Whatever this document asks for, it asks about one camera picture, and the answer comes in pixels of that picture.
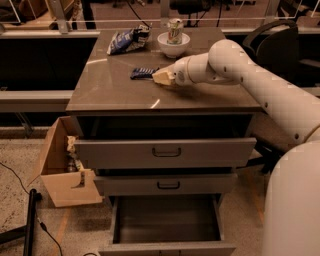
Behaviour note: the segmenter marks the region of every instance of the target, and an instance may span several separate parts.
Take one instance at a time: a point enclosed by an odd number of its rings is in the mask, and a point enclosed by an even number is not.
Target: robotic arm
[[[262,256],[320,252],[320,100],[254,63],[237,43],[221,40],[206,54],[157,71],[167,85],[241,84],[298,144],[277,163],[265,204]]]
[[[180,86],[236,81],[297,143],[320,139],[320,100],[254,63],[234,41],[220,40],[208,53],[182,58],[158,72],[171,73],[169,84]],[[161,83],[157,75],[154,80]]]

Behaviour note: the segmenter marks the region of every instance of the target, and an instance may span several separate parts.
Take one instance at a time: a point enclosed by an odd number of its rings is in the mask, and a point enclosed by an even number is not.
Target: black tripod leg
[[[42,196],[40,193],[37,193],[37,190],[35,190],[35,189],[30,190],[27,225],[26,225],[26,237],[24,240],[23,256],[31,256],[32,255],[34,221],[35,221],[35,216],[36,216],[36,202],[41,199],[42,199]]]
[[[10,241],[19,239],[21,237],[24,237],[25,233],[26,233],[26,226],[22,226],[22,227],[15,228],[7,232],[1,233],[0,244],[4,244]]]

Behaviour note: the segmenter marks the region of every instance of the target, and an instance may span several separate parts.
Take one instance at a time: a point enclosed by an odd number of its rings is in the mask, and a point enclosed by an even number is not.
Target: black cable
[[[144,24],[146,25],[148,28],[150,28],[151,26],[149,26],[145,21],[143,21],[140,16],[136,13],[136,11],[132,8],[131,4],[129,3],[128,0],[126,0],[127,4],[129,5],[130,9],[132,10],[132,12],[136,15],[136,17]]]
[[[22,180],[20,179],[20,177],[18,176],[18,174],[10,167],[6,166],[5,164],[0,162],[0,165],[2,165],[3,167],[7,168],[8,170],[10,170],[20,181],[21,187],[23,188],[24,192],[26,192],[29,195],[29,192],[26,190],[26,188],[23,186],[22,184]]]
[[[38,212],[37,212],[37,209],[36,209],[36,216],[37,216],[37,220],[40,224],[40,227],[42,228],[42,230],[44,232],[46,232],[48,234],[48,236],[57,244],[58,248],[59,248],[59,251],[60,251],[60,255],[63,256],[62,254],[62,249],[61,249],[61,246],[60,244],[58,243],[58,241],[49,233],[48,229],[47,229],[47,226],[40,220],[39,216],[38,216]]]
[[[222,13],[222,1],[220,0],[220,9],[219,9],[219,16],[218,16],[218,21],[216,27],[219,27],[220,19],[221,19],[221,13]]]
[[[198,27],[199,21],[202,20],[202,18],[204,17],[204,15],[205,15],[206,13],[207,13],[207,12],[205,11],[205,12],[201,15],[200,19],[198,19],[198,20],[196,21],[196,23],[193,25],[194,27]]]
[[[21,187],[23,188],[24,192],[26,192],[28,195],[29,195],[29,192],[26,190],[26,188],[23,186],[22,184],[22,181],[20,179],[20,177],[18,176],[18,174],[10,167],[6,166],[5,164],[1,163],[0,162],[0,165],[2,165],[3,167],[7,168],[8,170],[10,170],[17,178],[18,180],[20,181],[20,184],[21,184]],[[44,232],[46,232],[48,234],[48,236],[57,244],[58,248],[59,248],[59,251],[60,251],[60,255],[63,256],[62,254],[62,249],[61,249],[61,246],[60,244],[58,243],[58,241],[49,233],[48,229],[47,229],[47,226],[40,220],[39,216],[38,216],[38,212],[37,212],[37,209],[36,209],[36,216],[37,216],[37,220],[40,224],[40,227],[42,228],[42,230]],[[87,256],[87,255],[94,255],[94,256],[98,256],[97,254],[94,254],[92,252],[89,252],[89,253],[86,253],[85,255],[83,256]]]

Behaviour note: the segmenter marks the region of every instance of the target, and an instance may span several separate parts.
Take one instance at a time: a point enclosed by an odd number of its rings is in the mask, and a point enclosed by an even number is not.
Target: open drawer
[[[78,140],[86,168],[192,168],[245,166],[255,138],[184,140]]]
[[[101,196],[224,194],[237,174],[232,168],[104,170],[94,183]]]
[[[111,256],[230,255],[213,195],[116,197]]]

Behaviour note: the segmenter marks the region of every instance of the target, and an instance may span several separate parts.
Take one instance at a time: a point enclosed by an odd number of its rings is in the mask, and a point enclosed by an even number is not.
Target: cardboard box
[[[66,173],[66,136],[76,136],[70,117],[60,117],[48,130],[31,182],[39,175],[56,207],[101,203],[92,170]]]

